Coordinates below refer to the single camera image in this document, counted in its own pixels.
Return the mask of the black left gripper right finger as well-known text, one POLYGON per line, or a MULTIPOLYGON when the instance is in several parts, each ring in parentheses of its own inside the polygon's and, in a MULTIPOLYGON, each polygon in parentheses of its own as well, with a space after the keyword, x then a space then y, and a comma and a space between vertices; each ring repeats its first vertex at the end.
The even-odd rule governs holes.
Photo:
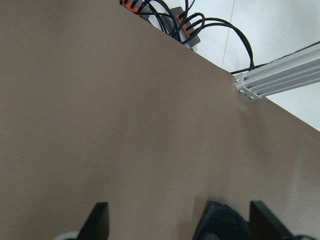
POLYGON ((249 231, 252 240, 292 240, 294 238, 261 200, 250 202, 249 231))

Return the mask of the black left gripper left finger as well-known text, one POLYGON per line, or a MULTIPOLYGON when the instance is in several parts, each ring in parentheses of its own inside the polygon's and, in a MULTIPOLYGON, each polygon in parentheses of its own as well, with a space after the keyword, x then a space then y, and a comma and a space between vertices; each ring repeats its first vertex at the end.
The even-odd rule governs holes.
POLYGON ((78 240, 107 240, 110 235, 109 203, 95 204, 77 236, 78 240))

